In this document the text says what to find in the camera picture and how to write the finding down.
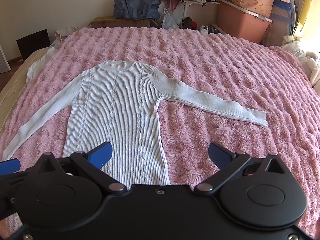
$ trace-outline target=sweater collar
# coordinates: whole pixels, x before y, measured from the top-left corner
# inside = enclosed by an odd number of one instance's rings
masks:
[[[107,71],[120,72],[126,69],[130,69],[134,65],[134,63],[135,61],[129,60],[127,58],[125,60],[108,59],[98,64],[98,66]]]

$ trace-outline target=white sweater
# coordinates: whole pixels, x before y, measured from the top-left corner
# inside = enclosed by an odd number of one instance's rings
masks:
[[[72,106],[63,157],[88,152],[105,141],[113,154],[102,168],[131,184],[170,184],[160,138],[161,100],[180,102],[224,117],[268,126],[266,113],[197,91],[154,66],[106,60],[83,71],[25,123],[3,152],[3,161],[61,109]]]

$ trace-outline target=white bin lid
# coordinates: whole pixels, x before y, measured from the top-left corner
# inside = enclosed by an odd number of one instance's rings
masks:
[[[254,13],[254,12],[252,12],[252,11],[248,11],[248,10],[246,10],[246,9],[243,9],[243,8],[241,8],[241,7],[233,4],[233,3],[231,3],[231,2],[228,2],[228,1],[225,1],[225,0],[219,0],[219,1],[220,1],[220,2],[224,2],[224,3],[228,4],[228,5],[231,5],[232,7],[237,8],[237,9],[240,10],[240,11],[243,11],[243,12],[245,12],[245,13],[251,14],[251,15],[253,15],[253,16],[259,18],[259,19],[261,19],[261,17],[263,17],[263,19],[265,18],[267,22],[271,22],[271,23],[272,23],[272,20],[271,20],[271,19],[266,18],[266,17],[264,17],[264,16],[262,16],[262,15],[259,15],[259,14],[257,14],[257,13]]]

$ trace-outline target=sweater sleeve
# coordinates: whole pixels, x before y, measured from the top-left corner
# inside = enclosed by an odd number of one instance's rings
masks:
[[[79,94],[82,73],[68,83],[60,92],[45,103],[24,125],[22,125],[2,154],[2,161],[9,160],[17,149],[39,130],[58,111],[66,108]]]
[[[153,86],[168,101],[183,103],[230,119],[268,127],[266,112],[241,106],[236,101],[223,100],[215,95],[189,87],[180,80],[168,78],[155,67],[148,73]]]

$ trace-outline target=bed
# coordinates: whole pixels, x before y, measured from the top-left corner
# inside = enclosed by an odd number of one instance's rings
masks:
[[[1,115],[0,127],[4,119],[7,122],[0,137],[0,157],[19,127],[81,71],[105,59],[129,58],[154,65],[198,90],[267,112],[269,128],[162,101],[158,109],[161,139],[172,184],[194,186],[218,170],[207,155],[210,141],[254,157],[276,152],[308,199],[300,227],[317,235],[320,98],[291,53],[192,30],[83,28],[65,40],[39,76],[23,89],[28,62],[41,53],[44,50],[26,60],[1,92],[0,112],[6,114]],[[43,152],[61,156],[69,114],[69,108],[58,112],[19,148],[13,157],[21,161],[22,169],[33,165]],[[2,221],[3,232],[13,232],[18,226],[14,216]]]

